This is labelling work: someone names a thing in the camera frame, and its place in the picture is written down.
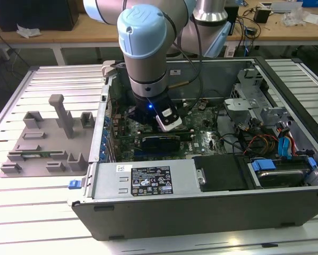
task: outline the light blue joint cap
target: light blue joint cap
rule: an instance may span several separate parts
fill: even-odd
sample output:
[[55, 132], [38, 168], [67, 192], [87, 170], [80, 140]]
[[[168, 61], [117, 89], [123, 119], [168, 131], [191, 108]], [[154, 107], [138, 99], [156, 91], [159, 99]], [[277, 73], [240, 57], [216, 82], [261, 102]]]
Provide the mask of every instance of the light blue joint cap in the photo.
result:
[[194, 8], [196, 7], [196, 0], [184, 0], [187, 10], [188, 10], [188, 19], [192, 16]]
[[83, 5], [89, 17], [91, 17], [94, 20], [106, 23], [100, 14], [96, 0], [83, 0]]
[[214, 40], [214, 42], [212, 43], [212, 45], [210, 46], [210, 48], [204, 54], [205, 57], [217, 57], [219, 55], [219, 53], [222, 50], [222, 47], [225, 45], [226, 38], [228, 36], [230, 28], [231, 23], [227, 22], [218, 34], [218, 36], [216, 37], [216, 39]]
[[136, 59], [152, 56], [164, 44], [167, 26], [160, 9], [149, 4], [125, 9], [117, 20], [118, 42], [123, 53]]

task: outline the white paper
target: white paper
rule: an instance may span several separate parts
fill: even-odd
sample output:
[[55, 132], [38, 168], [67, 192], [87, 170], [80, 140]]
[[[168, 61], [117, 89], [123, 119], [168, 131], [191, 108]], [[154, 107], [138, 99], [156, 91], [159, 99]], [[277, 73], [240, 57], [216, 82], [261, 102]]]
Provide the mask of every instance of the white paper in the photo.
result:
[[304, 21], [312, 24], [317, 24], [318, 15], [310, 13], [308, 16], [305, 17]]
[[16, 30], [16, 32], [25, 38], [41, 35], [41, 32], [38, 28], [34, 28], [34, 29], [23, 28], [19, 26], [18, 24], [17, 24], [17, 28], [18, 30]]

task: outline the black box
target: black box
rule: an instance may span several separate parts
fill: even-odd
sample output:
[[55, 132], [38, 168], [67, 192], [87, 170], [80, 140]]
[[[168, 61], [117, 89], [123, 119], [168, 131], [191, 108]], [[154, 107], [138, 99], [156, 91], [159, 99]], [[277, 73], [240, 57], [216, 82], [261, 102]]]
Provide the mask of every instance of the black box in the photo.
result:
[[269, 19], [270, 13], [271, 13], [271, 10], [257, 8], [255, 10], [253, 20], [256, 23], [266, 23], [267, 20]]
[[0, 0], [2, 31], [16, 31], [17, 24], [40, 30], [72, 30], [79, 18], [75, 0]]
[[227, 0], [225, 4], [225, 11], [228, 14], [227, 21], [231, 23], [231, 28], [228, 32], [228, 35], [231, 36], [233, 34], [235, 21], [238, 16], [239, 5], [235, 2], [235, 0]]

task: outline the power supply label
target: power supply label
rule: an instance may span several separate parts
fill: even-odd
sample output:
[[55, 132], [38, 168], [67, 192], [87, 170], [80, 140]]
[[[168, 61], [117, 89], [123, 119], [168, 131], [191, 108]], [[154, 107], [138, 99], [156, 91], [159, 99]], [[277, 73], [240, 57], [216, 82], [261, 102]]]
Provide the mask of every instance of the power supply label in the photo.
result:
[[133, 196], [173, 194], [169, 166], [132, 168]]

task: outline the computer case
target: computer case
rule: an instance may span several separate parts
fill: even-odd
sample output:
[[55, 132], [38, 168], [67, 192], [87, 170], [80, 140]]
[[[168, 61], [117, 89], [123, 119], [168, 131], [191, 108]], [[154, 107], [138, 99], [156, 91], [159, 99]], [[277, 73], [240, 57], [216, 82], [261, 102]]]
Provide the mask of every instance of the computer case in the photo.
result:
[[79, 18], [76, 0], [0, 0], [2, 31], [16, 31], [17, 24], [40, 30], [72, 30]]

